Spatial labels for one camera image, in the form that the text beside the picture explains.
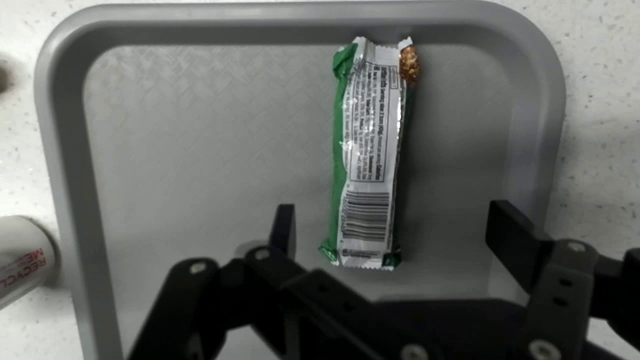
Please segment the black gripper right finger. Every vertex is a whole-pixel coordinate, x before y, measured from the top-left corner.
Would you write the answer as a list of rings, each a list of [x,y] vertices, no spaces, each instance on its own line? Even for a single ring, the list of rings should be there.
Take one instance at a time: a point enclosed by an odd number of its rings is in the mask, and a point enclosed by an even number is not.
[[[616,360],[587,343],[591,318],[640,351],[640,248],[616,260],[582,240],[554,240],[507,201],[488,206],[485,246],[527,294],[515,359]]]

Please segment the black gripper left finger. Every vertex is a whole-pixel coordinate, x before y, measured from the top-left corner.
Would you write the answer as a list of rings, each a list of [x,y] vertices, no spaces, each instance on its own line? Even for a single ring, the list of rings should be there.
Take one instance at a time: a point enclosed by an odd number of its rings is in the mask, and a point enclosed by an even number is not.
[[[276,209],[267,243],[220,267],[174,264],[127,360],[215,360],[250,329],[280,360],[440,360],[415,329],[294,260],[295,209]]]

